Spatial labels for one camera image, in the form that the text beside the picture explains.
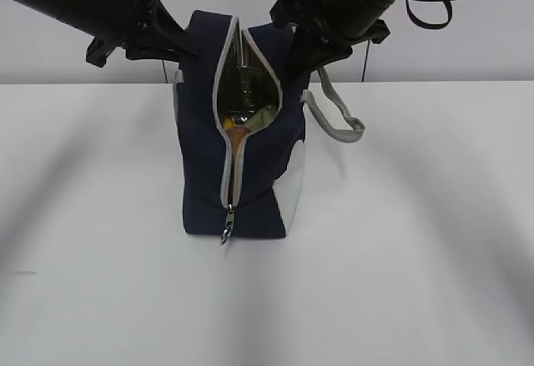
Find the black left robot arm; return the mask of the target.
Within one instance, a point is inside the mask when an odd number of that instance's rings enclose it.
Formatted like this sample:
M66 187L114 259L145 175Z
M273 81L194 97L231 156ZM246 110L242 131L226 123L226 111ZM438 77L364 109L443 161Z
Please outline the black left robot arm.
M128 60L195 59L199 50L161 0L13 0L87 33L86 61L106 65L116 48Z

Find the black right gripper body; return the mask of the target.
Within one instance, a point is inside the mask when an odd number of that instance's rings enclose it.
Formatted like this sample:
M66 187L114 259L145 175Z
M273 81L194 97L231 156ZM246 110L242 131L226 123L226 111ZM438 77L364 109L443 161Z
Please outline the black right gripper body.
M270 9L277 28L296 26L319 38L340 45L364 41L382 43L390 29L376 14L366 13L356 3L325 3L319 0L276 0Z

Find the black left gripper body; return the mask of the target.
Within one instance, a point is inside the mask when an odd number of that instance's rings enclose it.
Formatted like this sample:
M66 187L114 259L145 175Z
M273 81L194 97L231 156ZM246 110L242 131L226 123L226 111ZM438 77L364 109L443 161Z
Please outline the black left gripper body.
M108 56L134 39L142 38L147 29L147 14L157 0L88 0L94 11L89 23L93 41L86 51L86 61L102 68Z

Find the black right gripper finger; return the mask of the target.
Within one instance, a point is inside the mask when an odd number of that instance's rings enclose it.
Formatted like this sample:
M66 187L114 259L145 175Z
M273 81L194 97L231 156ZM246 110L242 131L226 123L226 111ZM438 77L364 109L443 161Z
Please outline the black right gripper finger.
M296 28L287 57L287 77L295 80L309 74L315 67L315 55L320 48L321 38L304 28Z
M311 41L311 47L310 66L312 70L347 59L353 53L351 46L344 46L324 38L314 38Z

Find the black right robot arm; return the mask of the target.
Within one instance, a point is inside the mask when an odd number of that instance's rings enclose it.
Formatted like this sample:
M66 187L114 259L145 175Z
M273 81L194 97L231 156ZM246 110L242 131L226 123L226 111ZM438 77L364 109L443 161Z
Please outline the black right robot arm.
M277 0L276 28L294 27L286 60L289 78L345 60L364 41L381 43L390 31L380 16L395 0Z

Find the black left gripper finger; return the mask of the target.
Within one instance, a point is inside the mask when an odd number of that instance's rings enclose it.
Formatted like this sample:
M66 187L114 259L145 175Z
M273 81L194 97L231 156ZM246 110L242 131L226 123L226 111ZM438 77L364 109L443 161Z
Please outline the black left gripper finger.
M194 40L176 23L160 0L155 1L150 6L146 22L147 29L144 37L151 37L161 41L180 42L181 45L195 47L196 56L199 55L199 50Z
M128 60L166 60L180 61L183 58L195 59L196 48L181 45L180 42L157 40L142 37L132 40L124 47Z

